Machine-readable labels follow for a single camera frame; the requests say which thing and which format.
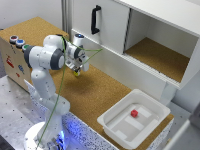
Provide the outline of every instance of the open cabinet compartment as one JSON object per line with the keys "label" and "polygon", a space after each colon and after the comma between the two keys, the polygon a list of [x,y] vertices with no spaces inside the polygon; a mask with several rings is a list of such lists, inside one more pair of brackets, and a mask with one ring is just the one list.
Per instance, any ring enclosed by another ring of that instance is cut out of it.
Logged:
{"label": "open cabinet compartment", "polygon": [[168,25],[136,10],[131,10],[125,43],[125,54],[164,74],[181,88],[195,73],[186,75],[194,50],[198,51],[198,37]]}

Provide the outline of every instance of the white plastic bin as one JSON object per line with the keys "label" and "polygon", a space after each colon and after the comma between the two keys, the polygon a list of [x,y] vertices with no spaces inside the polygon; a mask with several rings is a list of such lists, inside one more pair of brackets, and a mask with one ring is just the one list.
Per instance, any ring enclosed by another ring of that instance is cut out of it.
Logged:
{"label": "white plastic bin", "polygon": [[[131,111],[137,110],[136,118]],[[135,89],[98,118],[105,133],[125,149],[136,149],[169,115],[170,109]]]}

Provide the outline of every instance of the white wall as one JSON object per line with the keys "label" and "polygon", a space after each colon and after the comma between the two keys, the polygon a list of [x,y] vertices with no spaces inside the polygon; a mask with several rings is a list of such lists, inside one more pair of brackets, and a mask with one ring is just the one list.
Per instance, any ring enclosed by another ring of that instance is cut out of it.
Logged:
{"label": "white wall", "polygon": [[61,0],[0,0],[0,28],[39,16],[62,29]]}
{"label": "white wall", "polygon": [[177,91],[173,102],[192,112],[200,102],[200,71],[180,91]]}

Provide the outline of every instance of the door handle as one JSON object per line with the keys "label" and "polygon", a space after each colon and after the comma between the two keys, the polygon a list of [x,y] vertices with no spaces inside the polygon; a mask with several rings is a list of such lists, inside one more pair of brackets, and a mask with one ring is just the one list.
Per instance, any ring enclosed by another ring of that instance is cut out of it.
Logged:
{"label": "door handle", "polygon": [[100,30],[96,28],[96,12],[101,10],[101,7],[96,5],[96,8],[92,10],[92,24],[91,24],[91,31],[92,34],[98,33]]}

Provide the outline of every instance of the cabinet door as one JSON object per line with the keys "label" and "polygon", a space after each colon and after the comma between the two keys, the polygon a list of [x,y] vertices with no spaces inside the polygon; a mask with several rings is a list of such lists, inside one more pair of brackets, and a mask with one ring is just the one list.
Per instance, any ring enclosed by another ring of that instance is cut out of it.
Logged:
{"label": "cabinet door", "polygon": [[[96,28],[99,33],[91,33],[92,10],[96,5]],[[74,0],[72,28],[91,40],[120,54],[124,50],[124,42],[129,18],[129,8],[113,0]]]}

